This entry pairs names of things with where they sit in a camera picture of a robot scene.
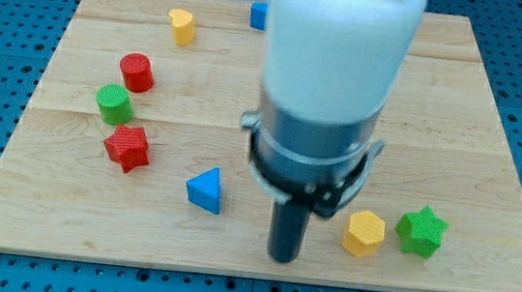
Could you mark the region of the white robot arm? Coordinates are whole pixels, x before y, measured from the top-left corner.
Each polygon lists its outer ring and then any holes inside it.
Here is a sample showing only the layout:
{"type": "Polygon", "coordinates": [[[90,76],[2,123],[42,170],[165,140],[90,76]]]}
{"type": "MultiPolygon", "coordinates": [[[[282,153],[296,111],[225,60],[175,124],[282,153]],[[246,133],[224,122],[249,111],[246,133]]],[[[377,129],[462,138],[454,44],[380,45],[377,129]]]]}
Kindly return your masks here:
{"type": "Polygon", "coordinates": [[[268,254],[300,252],[312,215],[361,191],[373,140],[427,0],[246,0],[266,4],[260,104],[243,114],[249,163],[274,200],[268,254]]]}

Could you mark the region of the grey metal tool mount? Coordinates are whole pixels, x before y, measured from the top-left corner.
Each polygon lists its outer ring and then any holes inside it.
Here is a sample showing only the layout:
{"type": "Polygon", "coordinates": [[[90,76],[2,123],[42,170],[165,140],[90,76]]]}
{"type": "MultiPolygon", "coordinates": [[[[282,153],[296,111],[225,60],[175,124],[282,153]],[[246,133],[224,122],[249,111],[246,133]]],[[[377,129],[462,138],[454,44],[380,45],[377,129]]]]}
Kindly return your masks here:
{"type": "Polygon", "coordinates": [[[275,202],[300,203],[331,218],[361,191],[385,147],[373,141],[377,109],[361,119],[316,122],[260,95],[259,108],[244,112],[249,164],[256,182],[275,202]]]}

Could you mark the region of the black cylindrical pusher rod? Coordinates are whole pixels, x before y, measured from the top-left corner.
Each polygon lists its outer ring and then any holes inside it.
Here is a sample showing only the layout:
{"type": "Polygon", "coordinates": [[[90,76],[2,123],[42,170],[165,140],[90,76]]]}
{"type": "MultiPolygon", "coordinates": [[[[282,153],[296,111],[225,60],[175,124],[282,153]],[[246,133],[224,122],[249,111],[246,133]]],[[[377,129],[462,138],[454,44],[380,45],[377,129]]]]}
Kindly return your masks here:
{"type": "Polygon", "coordinates": [[[310,213],[310,208],[304,203],[291,200],[284,204],[275,203],[267,244],[268,254],[273,260],[289,263],[297,258],[310,213]]]}

